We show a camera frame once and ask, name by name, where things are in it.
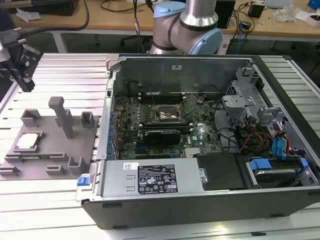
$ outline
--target workbench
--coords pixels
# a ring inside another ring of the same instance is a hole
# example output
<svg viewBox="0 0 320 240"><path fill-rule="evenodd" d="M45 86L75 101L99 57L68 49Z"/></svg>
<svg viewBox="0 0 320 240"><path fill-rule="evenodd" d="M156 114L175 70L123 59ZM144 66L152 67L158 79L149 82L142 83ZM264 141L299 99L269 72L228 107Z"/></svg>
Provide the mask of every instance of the workbench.
<svg viewBox="0 0 320 240"><path fill-rule="evenodd" d="M11 148L26 108L42 116L54 116L51 96L62 96L73 116L90 111L103 114L106 97L106 54L44 54L33 75L33 92L22 92L14 83L0 104L0 164ZM290 59L262 56L282 88L320 135L318 88ZM276 99L266 90L276 105ZM97 129L90 171L96 167L100 127ZM317 239L320 204L313 204L289 217L101 230L75 200L76 179L0 181L0 239Z"/></svg>
<svg viewBox="0 0 320 240"><path fill-rule="evenodd" d="M107 35L135 35L135 23L133 13L119 14L113 13L100 8L100 0L87 0L88 9L90 11L90 22L86 29L72 33L79 34L107 34ZM237 0L235 9L247 0ZM303 11L310 11L307 6L308 0L295 0L295 4ZM111 9L127 9L131 8L132 3L122 1L112 1ZM147 6L142 6L142 12L137 13L140 24L141 35L153 35L153 15ZM248 13L248 7L242 9ZM276 22L273 17L274 9L266 9L260 18L254 18L255 28L247 38L252 40L272 40L272 41L292 41L292 42L317 42L320 41L320 28L313 27L304 21L296 20L295 22ZM14 23L17 27L39 28L39 27L78 27L85 22L86 13L82 1L73 16L55 16L41 15L42 19L37 21L25 22L15 15L12 15ZM247 20L240 13L241 20ZM229 27L222 29L223 41L220 45L218 54L225 54L229 45L229 41L236 32L236 21L232 17ZM56 43L59 53L67 53L68 49L62 38L63 33L71 33L70 31L52 31L51 32Z"/></svg>

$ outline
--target power supply label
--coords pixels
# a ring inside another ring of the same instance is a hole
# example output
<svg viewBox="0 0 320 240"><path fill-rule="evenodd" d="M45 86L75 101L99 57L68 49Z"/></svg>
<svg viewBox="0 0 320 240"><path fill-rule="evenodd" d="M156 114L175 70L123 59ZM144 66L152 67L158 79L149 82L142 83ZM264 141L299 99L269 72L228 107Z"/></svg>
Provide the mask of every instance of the power supply label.
<svg viewBox="0 0 320 240"><path fill-rule="evenodd" d="M138 166L140 194L170 194L178 192L175 165Z"/></svg>

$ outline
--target desk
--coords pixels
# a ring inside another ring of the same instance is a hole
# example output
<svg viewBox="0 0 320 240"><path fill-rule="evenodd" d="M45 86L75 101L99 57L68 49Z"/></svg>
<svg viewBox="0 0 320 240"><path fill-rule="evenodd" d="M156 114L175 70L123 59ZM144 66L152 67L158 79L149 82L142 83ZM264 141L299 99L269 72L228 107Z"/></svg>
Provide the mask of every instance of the desk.
<svg viewBox="0 0 320 240"><path fill-rule="evenodd" d="M237 0L235 8L237 9L241 3L248 0ZM86 29L72 32L79 34L110 34L110 35L135 35L134 15L132 13L119 14L113 13L100 8L100 0L87 0L87 5L90 11L90 22ZM297 7L302 10L307 10L308 0L295 0ZM126 9L130 8L132 3L125 2L111 2L110 8L112 9ZM153 34L153 16L147 6L141 7L144 11L137 14L141 35L151 36ZM255 40L273 40L273 41L297 41L297 42L317 42L320 41L320 28L312 27L304 21L296 20L295 22L281 22L278 23L273 18L273 9L266 9L263 11L260 18L255 18L255 28L248 39ZM42 15L42 19L38 21L24 22L12 16L17 27L25 28L39 28L39 27L78 27L85 21L85 9L82 1L80 0L77 10L73 16L54 16ZM222 44L219 48L219 54L225 54L236 31L236 21L231 19L229 28L222 29L224 33ZM71 33L70 31L53 31L51 32L58 51L66 53L68 50L61 37L61 33Z"/></svg>

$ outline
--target aluminum extrusion table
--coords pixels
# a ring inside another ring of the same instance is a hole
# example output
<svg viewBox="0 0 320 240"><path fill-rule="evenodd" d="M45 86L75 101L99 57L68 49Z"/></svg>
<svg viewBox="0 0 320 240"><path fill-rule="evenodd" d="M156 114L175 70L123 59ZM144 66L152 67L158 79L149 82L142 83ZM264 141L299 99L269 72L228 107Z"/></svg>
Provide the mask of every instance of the aluminum extrusion table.
<svg viewBox="0 0 320 240"><path fill-rule="evenodd" d="M0 161L19 132L25 108L36 108L42 116L54 115L48 107L51 96L63 96L65 107L74 116L82 111L101 116L107 86L106 58L107 54L45 54L34 74L33 92L22 92L14 84L0 104ZM292 60L281 56L262 59L319 135L320 100L313 82ZM320 235L320 204L289 217L101 230L75 200L76 188L76 179L0 181L0 239L198 240L220 236L239 240L266 233L254 239L305 240Z"/></svg>

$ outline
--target floor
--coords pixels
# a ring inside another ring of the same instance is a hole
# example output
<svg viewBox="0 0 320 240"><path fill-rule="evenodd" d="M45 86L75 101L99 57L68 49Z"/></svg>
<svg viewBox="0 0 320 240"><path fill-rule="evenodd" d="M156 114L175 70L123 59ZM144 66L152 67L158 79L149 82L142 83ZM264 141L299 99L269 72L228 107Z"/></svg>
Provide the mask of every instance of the floor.
<svg viewBox="0 0 320 240"><path fill-rule="evenodd" d="M136 53L139 48L137 39L125 41L125 46L120 46L121 35L100 35L100 44L95 44L95 37L90 34L63 34L69 53ZM41 33L27 39L27 43L46 53L57 53L54 39L50 33ZM289 55L295 62L309 74L318 61L320 61L320 51L315 49L316 43L296 42L296 48L292 49L292 42L280 41L275 50L270 49L271 41L248 40L241 48L241 55ZM146 49L150 49L151 42L145 44ZM231 46L227 54L235 54L237 43ZM314 70L311 79L320 86L320 65ZM0 91L0 99L3 97L4 89L10 85L3 82Z"/></svg>

